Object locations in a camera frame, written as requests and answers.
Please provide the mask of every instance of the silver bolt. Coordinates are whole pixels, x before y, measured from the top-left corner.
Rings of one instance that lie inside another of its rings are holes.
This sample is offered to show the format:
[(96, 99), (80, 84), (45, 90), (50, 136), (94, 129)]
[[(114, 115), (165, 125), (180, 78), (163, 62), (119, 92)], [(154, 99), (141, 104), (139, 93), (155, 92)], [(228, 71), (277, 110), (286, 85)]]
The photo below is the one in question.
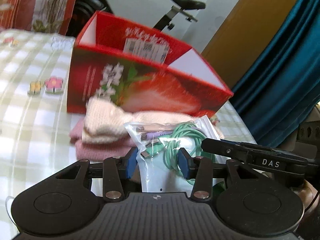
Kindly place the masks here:
[(203, 190), (196, 191), (193, 195), (199, 199), (205, 199), (210, 196), (210, 194), (208, 192), (203, 191)]
[(111, 190), (106, 193), (106, 197), (110, 199), (118, 199), (121, 197), (121, 193), (116, 190)]

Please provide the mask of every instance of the barcode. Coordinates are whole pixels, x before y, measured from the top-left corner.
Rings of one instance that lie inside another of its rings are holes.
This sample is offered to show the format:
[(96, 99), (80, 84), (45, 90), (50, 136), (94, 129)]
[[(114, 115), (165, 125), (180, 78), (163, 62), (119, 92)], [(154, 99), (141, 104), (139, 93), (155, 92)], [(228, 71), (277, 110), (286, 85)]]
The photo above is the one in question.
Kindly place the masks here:
[(169, 48), (170, 47), (166, 45), (127, 38), (123, 52), (130, 53), (150, 61), (164, 63)]

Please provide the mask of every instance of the blue curtain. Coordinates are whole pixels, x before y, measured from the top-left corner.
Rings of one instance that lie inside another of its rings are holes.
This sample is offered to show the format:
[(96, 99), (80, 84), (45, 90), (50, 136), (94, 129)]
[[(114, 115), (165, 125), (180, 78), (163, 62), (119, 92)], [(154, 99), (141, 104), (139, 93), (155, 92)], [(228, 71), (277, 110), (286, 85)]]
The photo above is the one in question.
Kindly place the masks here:
[(297, 0), (232, 90), (258, 144), (277, 147), (298, 127), (320, 101), (320, 0)]

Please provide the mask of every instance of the plaid bedsheet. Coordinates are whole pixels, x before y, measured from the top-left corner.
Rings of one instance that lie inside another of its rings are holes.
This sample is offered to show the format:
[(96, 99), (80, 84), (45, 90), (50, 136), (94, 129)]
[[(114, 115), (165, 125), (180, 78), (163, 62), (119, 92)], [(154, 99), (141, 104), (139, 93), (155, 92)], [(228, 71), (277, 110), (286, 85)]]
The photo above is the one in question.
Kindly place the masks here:
[[(6, 197), (15, 197), (76, 161), (68, 133), (80, 115), (66, 113), (73, 41), (20, 30), (0, 33), (0, 240), (17, 234), (6, 213)], [(44, 82), (50, 76), (64, 79), (63, 94), (27, 95), (31, 82)], [(217, 116), (226, 139), (255, 143), (229, 102)], [(99, 194), (101, 180), (92, 186)]]

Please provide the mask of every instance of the open cardboard box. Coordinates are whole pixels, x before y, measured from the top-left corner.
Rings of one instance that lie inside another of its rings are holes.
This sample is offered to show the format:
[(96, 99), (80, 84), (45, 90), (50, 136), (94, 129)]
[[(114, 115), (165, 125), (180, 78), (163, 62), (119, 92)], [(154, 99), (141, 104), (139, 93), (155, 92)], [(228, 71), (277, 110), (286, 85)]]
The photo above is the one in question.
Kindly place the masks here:
[(211, 117), (232, 95), (191, 46), (156, 29), (96, 12), (76, 38), (68, 112), (85, 113), (97, 96), (128, 112)]

